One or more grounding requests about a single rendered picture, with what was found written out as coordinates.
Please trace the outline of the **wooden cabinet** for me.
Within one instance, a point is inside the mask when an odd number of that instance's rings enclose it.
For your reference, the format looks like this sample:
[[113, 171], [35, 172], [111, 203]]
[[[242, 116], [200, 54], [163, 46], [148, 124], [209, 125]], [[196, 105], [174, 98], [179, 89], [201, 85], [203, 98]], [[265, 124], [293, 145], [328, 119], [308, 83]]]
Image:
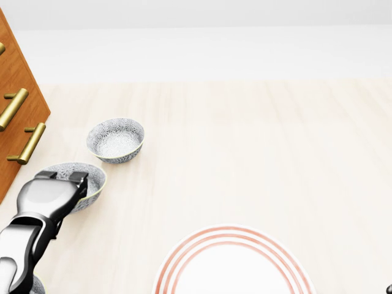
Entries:
[[20, 88], [27, 89], [29, 92], [5, 131], [0, 132], [0, 203], [2, 203], [22, 166], [15, 161], [7, 161], [6, 157], [21, 153], [31, 136], [31, 133], [24, 132], [24, 128], [45, 123], [51, 111], [2, 9], [0, 9], [0, 42], [6, 48], [0, 56], [0, 114], [10, 103], [10, 100], [4, 98], [4, 94], [15, 93]]

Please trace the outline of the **white plate with red rings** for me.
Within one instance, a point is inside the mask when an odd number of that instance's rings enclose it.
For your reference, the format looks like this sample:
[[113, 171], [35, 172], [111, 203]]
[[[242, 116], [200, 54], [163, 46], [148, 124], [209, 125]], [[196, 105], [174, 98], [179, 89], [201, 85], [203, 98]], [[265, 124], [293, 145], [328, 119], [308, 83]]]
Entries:
[[299, 260], [276, 238], [243, 225], [201, 228], [179, 241], [151, 294], [317, 294]]

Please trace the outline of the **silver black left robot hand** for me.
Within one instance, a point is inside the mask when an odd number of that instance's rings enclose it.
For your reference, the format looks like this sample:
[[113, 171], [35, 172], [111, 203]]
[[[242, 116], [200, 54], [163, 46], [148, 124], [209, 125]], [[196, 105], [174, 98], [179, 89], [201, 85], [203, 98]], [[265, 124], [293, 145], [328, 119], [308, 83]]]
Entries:
[[71, 213], [88, 191], [85, 171], [73, 172], [67, 180], [58, 179], [55, 171], [41, 171], [21, 188], [17, 197], [17, 214], [30, 217], [54, 228], [57, 235], [64, 218]]

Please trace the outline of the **grey patterned bowl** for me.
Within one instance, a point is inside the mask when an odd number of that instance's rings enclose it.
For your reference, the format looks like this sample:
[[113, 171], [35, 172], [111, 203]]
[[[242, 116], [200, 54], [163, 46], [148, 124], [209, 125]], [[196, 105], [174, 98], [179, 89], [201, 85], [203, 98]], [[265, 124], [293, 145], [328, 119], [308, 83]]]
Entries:
[[42, 281], [36, 275], [33, 275], [33, 284], [29, 294], [46, 294]]
[[87, 148], [108, 164], [122, 164], [141, 151], [145, 139], [143, 126], [130, 118], [112, 118], [98, 123], [88, 133]]
[[86, 197], [78, 201], [71, 214], [91, 206], [99, 198], [107, 183], [107, 175], [101, 168], [82, 162], [64, 162], [45, 167], [41, 171], [57, 172], [57, 178], [61, 180], [68, 180], [73, 172], [88, 173], [88, 191]]

